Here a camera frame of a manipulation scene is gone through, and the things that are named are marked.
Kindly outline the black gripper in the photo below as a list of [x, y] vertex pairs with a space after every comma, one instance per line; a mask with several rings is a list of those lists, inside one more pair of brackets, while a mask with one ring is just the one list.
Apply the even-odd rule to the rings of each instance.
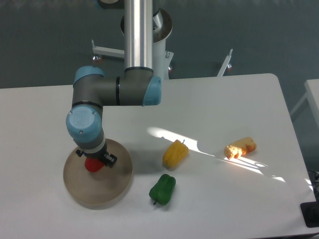
[[78, 157], [84, 155], [87, 158], [98, 159], [110, 168], [113, 168], [117, 162], [117, 157], [115, 155], [107, 153], [107, 146], [105, 144], [94, 149], [79, 148], [75, 151], [75, 153]]

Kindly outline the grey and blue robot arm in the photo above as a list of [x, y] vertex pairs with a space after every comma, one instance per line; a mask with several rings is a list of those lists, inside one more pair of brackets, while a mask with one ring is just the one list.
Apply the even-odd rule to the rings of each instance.
[[77, 156], [97, 159], [109, 167], [117, 157], [107, 151], [103, 107], [156, 106], [161, 102], [161, 79], [153, 70], [154, 1], [126, 0], [124, 10], [124, 76], [105, 78], [98, 67], [79, 68], [66, 117], [67, 131], [79, 147]]

